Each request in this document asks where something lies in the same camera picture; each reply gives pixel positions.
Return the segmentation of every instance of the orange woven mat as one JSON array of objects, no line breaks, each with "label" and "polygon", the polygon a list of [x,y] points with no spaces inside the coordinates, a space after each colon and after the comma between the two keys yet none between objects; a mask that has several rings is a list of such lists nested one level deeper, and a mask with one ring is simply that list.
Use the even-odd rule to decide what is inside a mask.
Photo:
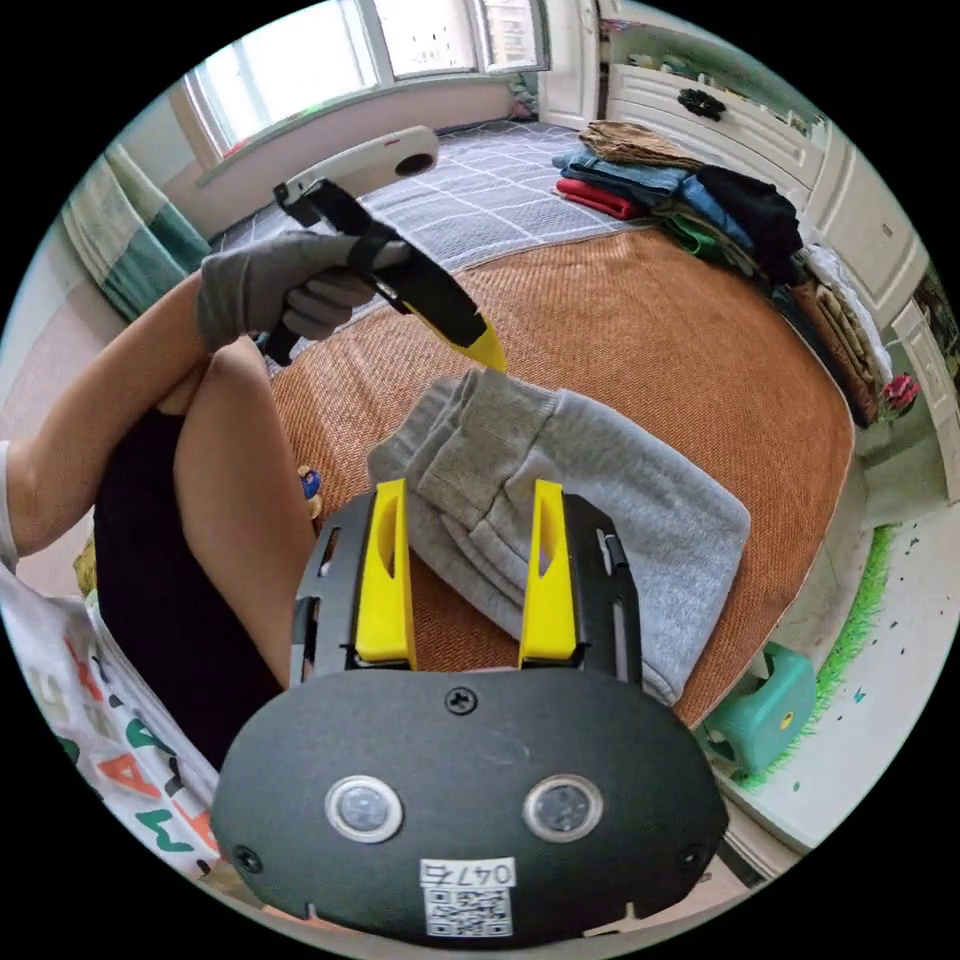
[{"label": "orange woven mat", "polygon": [[[658,230],[533,249],[458,276],[496,326],[513,376],[618,410],[750,511],[733,590],[677,705],[699,723],[764,645],[824,539],[853,446],[839,390],[742,277]],[[323,477],[325,514],[367,489],[367,452],[422,392],[468,366],[383,307],[274,379],[298,462]],[[412,567],[421,669],[515,663],[510,637],[416,558]]]}]

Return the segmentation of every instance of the curtain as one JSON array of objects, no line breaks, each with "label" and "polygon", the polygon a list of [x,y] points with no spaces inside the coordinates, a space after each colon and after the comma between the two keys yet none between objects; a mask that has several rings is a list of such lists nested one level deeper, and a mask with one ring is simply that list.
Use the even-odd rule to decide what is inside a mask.
[{"label": "curtain", "polygon": [[117,143],[97,159],[60,216],[81,262],[128,323],[211,252]]}]

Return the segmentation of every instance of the bed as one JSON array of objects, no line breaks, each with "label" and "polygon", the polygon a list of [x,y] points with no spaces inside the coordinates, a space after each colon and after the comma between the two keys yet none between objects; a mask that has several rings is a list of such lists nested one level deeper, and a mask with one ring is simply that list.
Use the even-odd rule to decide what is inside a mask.
[{"label": "bed", "polygon": [[[676,705],[694,727],[803,588],[850,469],[853,423],[813,352],[742,276],[688,255],[651,223],[553,192],[551,160],[576,143],[542,123],[446,134],[432,171],[365,202],[458,276],[497,327],[511,374],[618,410],[750,511],[724,613]],[[268,209],[221,244],[290,225]],[[421,393],[469,368],[382,301],[294,356],[286,369],[271,365],[274,393],[299,461],[323,476],[325,513],[366,489],[367,452]],[[516,643],[416,558],[412,575],[423,669],[515,662]]]}]

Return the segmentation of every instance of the white shirt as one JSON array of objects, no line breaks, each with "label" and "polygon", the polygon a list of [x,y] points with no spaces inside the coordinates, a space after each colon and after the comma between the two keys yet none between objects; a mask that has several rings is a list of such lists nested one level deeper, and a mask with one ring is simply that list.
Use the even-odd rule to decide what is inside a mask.
[{"label": "white shirt", "polygon": [[220,859],[209,808],[218,775],[143,682],[86,601],[49,598],[16,577],[0,441],[0,613],[38,707],[78,772],[127,829],[180,873]]}]

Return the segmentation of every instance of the qr code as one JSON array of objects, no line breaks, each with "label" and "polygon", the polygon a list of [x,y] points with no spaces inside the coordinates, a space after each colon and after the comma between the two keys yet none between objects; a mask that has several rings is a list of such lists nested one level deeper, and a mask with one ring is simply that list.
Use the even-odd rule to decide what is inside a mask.
[{"label": "qr code", "polygon": [[513,935],[510,890],[423,891],[427,934],[434,937],[509,937]]}]

